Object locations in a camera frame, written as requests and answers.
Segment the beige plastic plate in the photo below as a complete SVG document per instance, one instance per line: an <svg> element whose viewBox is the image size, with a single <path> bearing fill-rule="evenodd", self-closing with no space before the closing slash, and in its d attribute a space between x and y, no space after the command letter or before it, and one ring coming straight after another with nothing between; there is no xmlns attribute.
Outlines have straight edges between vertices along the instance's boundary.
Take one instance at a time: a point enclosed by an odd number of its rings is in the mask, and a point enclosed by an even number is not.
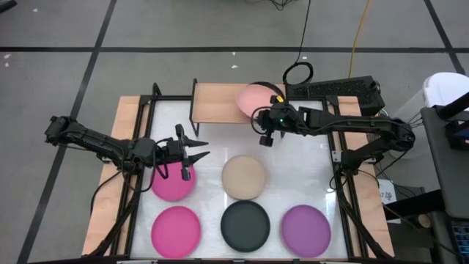
<svg viewBox="0 0 469 264"><path fill-rule="evenodd" d="M267 179L268 171L265 166L250 155L230 158L221 173L224 191L235 199L258 197L265 190Z"/></svg>

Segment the dark grey plastic plate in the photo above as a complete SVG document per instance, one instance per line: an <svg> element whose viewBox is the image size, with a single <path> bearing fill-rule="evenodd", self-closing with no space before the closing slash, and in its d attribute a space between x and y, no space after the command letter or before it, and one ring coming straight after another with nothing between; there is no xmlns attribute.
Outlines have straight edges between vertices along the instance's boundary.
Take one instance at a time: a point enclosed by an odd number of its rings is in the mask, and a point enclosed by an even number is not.
<svg viewBox="0 0 469 264"><path fill-rule="evenodd" d="M270 235L270 219L256 202L240 200L232 203L221 217L224 241L238 252L254 252Z"/></svg>

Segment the wooden shelf black metal legs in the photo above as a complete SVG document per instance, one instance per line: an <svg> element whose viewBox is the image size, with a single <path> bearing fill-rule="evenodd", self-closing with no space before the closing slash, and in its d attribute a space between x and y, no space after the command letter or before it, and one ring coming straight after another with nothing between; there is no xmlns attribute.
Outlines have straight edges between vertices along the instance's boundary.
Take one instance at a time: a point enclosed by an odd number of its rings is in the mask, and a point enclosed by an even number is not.
<svg viewBox="0 0 469 264"><path fill-rule="evenodd" d="M241 112L236 104L238 92L247 85L201 83L194 80L189 114L194 133L199 134L201 123L243 124L250 122L250 117ZM276 86L285 92L283 84Z"/></svg>

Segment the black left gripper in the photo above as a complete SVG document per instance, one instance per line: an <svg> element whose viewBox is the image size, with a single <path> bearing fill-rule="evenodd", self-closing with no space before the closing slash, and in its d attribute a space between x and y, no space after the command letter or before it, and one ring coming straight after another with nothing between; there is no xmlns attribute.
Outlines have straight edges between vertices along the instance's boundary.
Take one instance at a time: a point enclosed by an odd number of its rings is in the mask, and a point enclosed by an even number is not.
<svg viewBox="0 0 469 264"><path fill-rule="evenodd" d="M210 154L210 151L188 155L185 148L201 147L208 145L208 143L189 139L185 135L184 128L181 124L175 125L175 131L177 139L169 138L166 142L166 147L163 150L163 170L160 168L157 168L157 170L163 179L167 179L169 177L168 164L181 162L181 177L183 180L190 180L191 174L188 171L188 167L190 165L194 165L198 160Z"/></svg>

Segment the magenta plastic plate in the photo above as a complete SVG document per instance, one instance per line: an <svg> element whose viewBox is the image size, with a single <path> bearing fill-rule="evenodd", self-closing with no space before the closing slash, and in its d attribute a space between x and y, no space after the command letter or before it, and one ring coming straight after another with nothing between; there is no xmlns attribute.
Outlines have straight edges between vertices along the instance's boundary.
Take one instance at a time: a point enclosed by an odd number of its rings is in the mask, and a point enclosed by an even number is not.
<svg viewBox="0 0 469 264"><path fill-rule="evenodd" d="M199 217L183 206L165 209L157 216L151 230L155 251L171 259L181 259L191 254L199 245L201 236Z"/></svg>
<svg viewBox="0 0 469 264"><path fill-rule="evenodd" d="M193 166L188 167L191 179L186 181L181 177L182 163L168 164L169 177L163 179L155 170L152 192L162 200L175 202L188 196L196 185L196 172Z"/></svg>

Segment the white paper label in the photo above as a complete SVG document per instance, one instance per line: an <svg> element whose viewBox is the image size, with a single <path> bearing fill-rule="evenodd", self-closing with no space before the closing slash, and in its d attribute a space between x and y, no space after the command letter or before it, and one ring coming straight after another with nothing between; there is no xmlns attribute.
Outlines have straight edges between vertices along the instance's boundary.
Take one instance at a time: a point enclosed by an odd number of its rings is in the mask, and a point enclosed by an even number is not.
<svg viewBox="0 0 469 264"><path fill-rule="evenodd" d="M396 191L390 180L379 179L379 190L382 203L388 204L396 201Z"/></svg>

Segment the white round bin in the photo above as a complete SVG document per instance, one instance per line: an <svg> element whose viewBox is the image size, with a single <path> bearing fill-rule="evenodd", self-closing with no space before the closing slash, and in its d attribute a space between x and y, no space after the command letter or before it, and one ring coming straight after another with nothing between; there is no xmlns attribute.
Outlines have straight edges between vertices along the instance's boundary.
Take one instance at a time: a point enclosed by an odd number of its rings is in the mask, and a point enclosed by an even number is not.
<svg viewBox="0 0 469 264"><path fill-rule="evenodd" d="M424 81L426 107L446 106L469 92L469 77L459 73L436 73Z"/></svg>

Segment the black keyboard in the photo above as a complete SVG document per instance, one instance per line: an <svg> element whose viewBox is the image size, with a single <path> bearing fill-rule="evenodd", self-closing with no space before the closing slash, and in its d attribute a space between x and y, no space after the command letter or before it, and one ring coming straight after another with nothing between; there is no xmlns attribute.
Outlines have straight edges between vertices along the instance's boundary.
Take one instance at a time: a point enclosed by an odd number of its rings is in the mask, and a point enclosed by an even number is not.
<svg viewBox="0 0 469 264"><path fill-rule="evenodd" d="M451 221L451 230L459 253L469 259L469 221Z"/></svg>

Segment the black desk equipment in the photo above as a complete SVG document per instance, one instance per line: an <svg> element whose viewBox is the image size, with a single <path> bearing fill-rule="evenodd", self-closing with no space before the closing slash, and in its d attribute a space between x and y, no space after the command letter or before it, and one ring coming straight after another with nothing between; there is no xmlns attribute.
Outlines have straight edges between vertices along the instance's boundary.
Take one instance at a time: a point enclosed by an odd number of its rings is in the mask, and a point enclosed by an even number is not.
<svg viewBox="0 0 469 264"><path fill-rule="evenodd" d="M469 151L469 120L453 120L445 129L451 149Z"/></svg>

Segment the purple plastic plate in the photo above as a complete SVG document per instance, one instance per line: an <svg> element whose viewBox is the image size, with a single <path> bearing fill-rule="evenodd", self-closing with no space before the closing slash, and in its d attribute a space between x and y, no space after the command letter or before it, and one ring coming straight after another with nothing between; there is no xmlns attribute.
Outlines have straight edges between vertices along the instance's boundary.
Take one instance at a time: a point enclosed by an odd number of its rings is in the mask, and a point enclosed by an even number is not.
<svg viewBox="0 0 469 264"><path fill-rule="evenodd" d="M290 208L283 215L280 226L284 245L299 257L319 257L330 245L330 224L320 210L310 205Z"/></svg>

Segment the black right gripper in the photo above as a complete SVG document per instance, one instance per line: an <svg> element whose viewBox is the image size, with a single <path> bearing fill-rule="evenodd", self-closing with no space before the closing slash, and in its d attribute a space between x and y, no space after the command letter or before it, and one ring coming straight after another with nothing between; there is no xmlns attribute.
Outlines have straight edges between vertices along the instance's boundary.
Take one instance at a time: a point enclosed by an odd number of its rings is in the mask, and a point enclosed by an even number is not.
<svg viewBox="0 0 469 264"><path fill-rule="evenodd" d="M264 130L259 143L266 147L273 145L272 134L275 131L281 133L297 133L299 131L299 117L297 111L285 99L279 103L278 95L270 98L272 105L266 109L259 108L256 111L255 121Z"/></svg>

